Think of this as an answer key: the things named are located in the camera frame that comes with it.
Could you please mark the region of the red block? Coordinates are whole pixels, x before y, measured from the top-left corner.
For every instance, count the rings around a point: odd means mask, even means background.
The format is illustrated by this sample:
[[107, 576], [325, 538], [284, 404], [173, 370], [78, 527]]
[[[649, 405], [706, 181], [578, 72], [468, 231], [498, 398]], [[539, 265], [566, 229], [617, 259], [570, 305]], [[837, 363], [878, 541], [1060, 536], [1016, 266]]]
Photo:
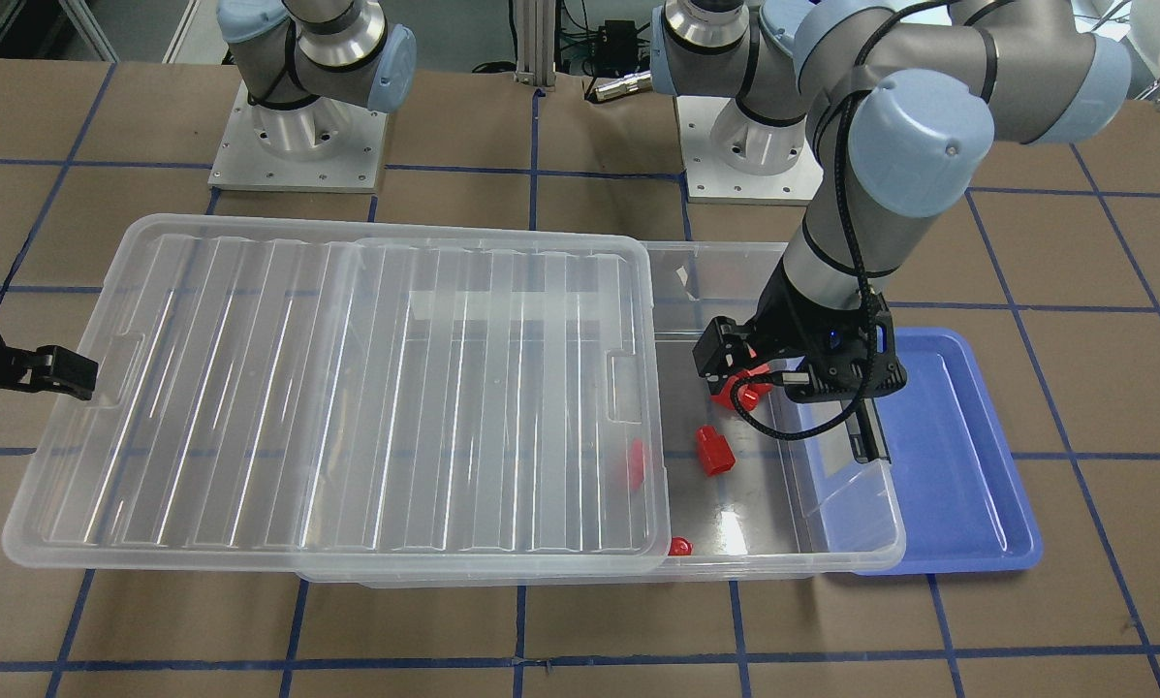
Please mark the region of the red block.
[[[720, 390], [718, 390], [717, 393], [709, 397], [709, 400], [711, 400], [713, 403], [718, 406], [722, 406], [723, 408], [728, 408], [728, 410], [735, 410], [734, 403], [731, 402], [730, 398], [730, 386], [734, 384], [735, 380], [739, 379], [739, 377], [744, 377], [747, 375], [769, 375], [770, 371], [771, 369], [768, 364], [762, 364], [751, 370], [745, 369], [744, 371], [740, 371], [738, 375], [732, 375], [725, 383], [722, 384]], [[766, 397], [766, 394], [769, 394], [773, 388], [774, 385], [767, 383], [749, 383], [742, 385], [737, 392], [737, 401], [740, 406], [744, 407], [744, 410], [747, 412], [756, 410], [757, 405], [760, 405], [760, 402], [763, 400], [763, 397]]]
[[630, 441], [628, 456], [625, 456], [625, 486], [629, 492], [641, 489], [646, 468], [646, 451], [640, 438]]
[[696, 455], [705, 477], [720, 477], [735, 467], [735, 452], [715, 426], [696, 429]]
[[693, 543], [686, 536], [673, 536], [668, 548], [668, 557], [690, 557], [693, 552]]

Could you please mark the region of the clear plastic box lid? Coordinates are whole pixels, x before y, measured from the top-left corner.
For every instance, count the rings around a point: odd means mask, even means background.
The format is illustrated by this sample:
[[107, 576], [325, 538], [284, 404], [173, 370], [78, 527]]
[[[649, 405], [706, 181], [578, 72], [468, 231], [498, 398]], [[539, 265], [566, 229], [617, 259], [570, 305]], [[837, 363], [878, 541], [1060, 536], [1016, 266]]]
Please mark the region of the clear plastic box lid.
[[[3, 526], [30, 567], [623, 580], [670, 545], [632, 238], [150, 215]], [[628, 490], [630, 441], [646, 468]]]

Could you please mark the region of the clear plastic storage box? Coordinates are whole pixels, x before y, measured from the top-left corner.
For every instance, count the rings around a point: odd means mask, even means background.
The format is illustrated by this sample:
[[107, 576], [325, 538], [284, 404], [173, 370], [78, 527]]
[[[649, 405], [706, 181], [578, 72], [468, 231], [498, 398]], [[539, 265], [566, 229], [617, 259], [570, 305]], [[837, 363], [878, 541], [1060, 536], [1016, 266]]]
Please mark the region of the clear plastic storage box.
[[[809, 517], [800, 488], [809, 468], [802, 443], [766, 437], [734, 410], [709, 400], [693, 346], [712, 315], [748, 317], [780, 243], [651, 242], [657, 366], [670, 531], [693, 543], [690, 557], [665, 557], [629, 583], [742, 582], [813, 576]], [[735, 467], [705, 477], [696, 429], [715, 426]]]

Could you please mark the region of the blue plastic tray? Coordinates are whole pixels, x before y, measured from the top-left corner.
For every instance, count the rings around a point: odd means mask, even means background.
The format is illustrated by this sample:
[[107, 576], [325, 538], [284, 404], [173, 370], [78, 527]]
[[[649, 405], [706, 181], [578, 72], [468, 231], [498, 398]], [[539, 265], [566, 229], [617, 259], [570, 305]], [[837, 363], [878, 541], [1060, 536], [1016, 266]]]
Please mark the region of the blue plastic tray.
[[842, 428], [802, 443], [814, 573], [1009, 573], [1041, 530], [973, 350], [942, 328], [896, 332], [906, 388], [875, 402], [887, 458], [858, 461]]

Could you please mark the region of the red block in box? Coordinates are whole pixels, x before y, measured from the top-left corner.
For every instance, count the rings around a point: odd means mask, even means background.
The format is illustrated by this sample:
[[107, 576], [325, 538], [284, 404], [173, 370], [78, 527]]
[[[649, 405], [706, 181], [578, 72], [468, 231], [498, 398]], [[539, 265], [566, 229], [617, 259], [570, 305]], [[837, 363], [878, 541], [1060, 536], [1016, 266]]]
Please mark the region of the red block in box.
[[696, 429], [696, 455], [705, 477], [720, 477], [735, 467], [735, 452], [715, 426]]

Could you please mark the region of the red block at box edge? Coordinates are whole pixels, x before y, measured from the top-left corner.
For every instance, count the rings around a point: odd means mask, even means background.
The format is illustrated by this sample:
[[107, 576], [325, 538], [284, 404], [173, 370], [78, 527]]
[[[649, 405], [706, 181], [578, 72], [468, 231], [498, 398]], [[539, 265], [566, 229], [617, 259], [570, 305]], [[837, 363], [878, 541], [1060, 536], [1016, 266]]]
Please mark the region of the red block at box edge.
[[693, 552], [693, 543], [686, 536], [673, 536], [668, 548], [668, 557], [690, 557]]

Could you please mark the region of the red block under lid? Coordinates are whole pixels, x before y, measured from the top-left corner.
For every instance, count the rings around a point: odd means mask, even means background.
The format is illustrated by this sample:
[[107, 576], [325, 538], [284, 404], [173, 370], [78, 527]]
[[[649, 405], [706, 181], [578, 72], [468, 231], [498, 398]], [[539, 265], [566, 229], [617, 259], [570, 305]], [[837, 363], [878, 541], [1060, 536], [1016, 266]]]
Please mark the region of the red block under lid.
[[646, 451], [640, 438], [630, 441], [628, 456], [625, 456], [625, 486], [629, 492], [641, 489], [646, 468]]

